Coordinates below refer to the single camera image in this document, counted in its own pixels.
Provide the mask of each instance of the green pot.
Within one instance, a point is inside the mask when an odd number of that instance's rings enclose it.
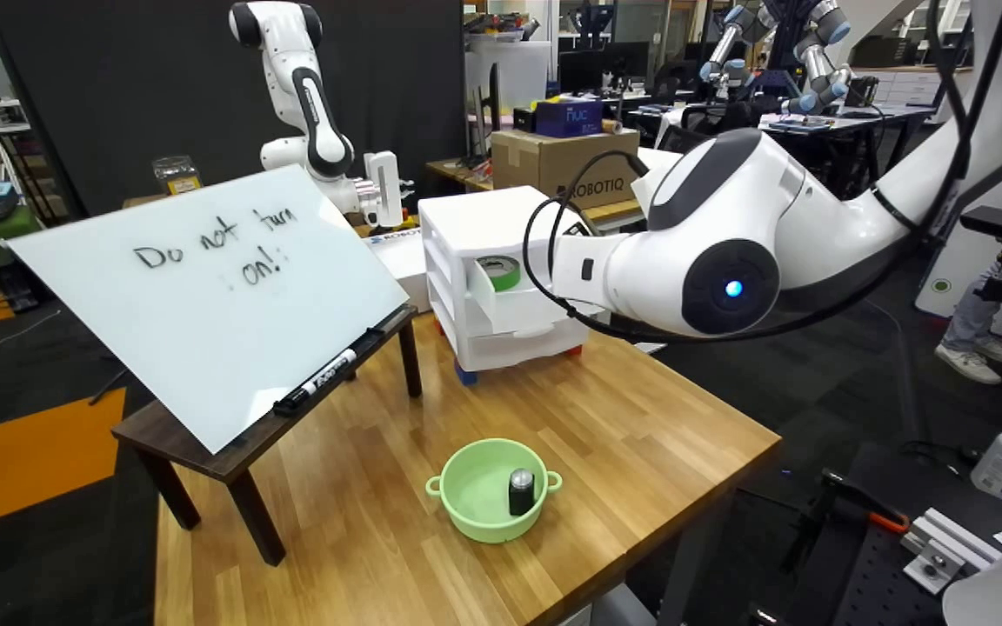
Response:
[[[537,480],[537,502],[524,515],[507,515],[507,478],[516,468],[524,468]],[[462,444],[443,472],[424,484],[424,491],[443,502],[453,524],[473,541],[507,541],[524,534],[537,524],[546,495],[560,486],[562,478],[546,468],[530,444],[512,438],[479,438]]]

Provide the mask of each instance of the pot handle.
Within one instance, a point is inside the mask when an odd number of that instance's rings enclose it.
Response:
[[[424,491],[429,491],[429,498],[438,498],[443,495],[443,478],[429,478]]]
[[[562,472],[556,472],[556,468],[546,468],[546,491],[554,495],[554,491],[562,491]]]

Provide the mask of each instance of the black curtain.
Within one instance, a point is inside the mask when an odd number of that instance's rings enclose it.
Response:
[[[232,0],[0,0],[0,54],[61,196],[84,213],[155,196],[153,158],[197,174],[260,170],[292,129],[272,115],[260,54],[226,28]],[[358,151],[394,151],[416,178],[462,151],[459,3],[314,0],[336,124]]]

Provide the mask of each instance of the wooden easel leg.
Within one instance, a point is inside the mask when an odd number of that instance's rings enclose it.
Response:
[[[181,530],[196,530],[197,524],[197,511],[181,484],[181,478],[173,472],[173,465],[161,457],[149,457],[144,447],[134,447],[134,457],[144,459],[153,486],[161,491],[168,511],[173,511]]]
[[[268,511],[263,511],[263,502],[257,495],[257,484],[253,478],[242,468],[237,472],[231,484],[226,484],[237,511],[242,515],[253,541],[257,541],[257,554],[263,563],[282,563],[284,559],[284,541],[278,534],[278,530],[272,524]]]
[[[407,396],[421,396],[416,334],[409,330],[409,319],[400,326],[400,365]]]

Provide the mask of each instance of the easel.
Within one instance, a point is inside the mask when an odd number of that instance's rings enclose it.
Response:
[[[249,465],[304,416],[308,407],[316,407],[336,384],[352,379],[353,367],[374,353],[394,334],[400,334],[400,360],[404,360],[404,385],[407,396],[421,396],[421,367],[416,367],[416,344],[409,330],[409,306],[394,308],[380,326],[366,330],[352,352],[353,357],[342,367],[334,367],[320,385],[304,399],[304,407],[292,407],[292,416],[282,413],[263,413],[257,424],[249,424],[241,438],[232,438],[226,447],[217,457],[192,438],[192,432],[168,413],[161,404],[147,404],[144,411],[128,413],[118,429],[116,438],[124,442],[147,465],[153,486],[181,523],[181,530],[197,524],[197,511],[173,472],[177,465],[186,465],[196,472],[206,472],[213,480],[222,480],[237,511],[242,515],[257,554],[263,563],[282,563],[284,541],[278,530],[272,524],[263,502],[257,495],[257,484],[249,478]]]

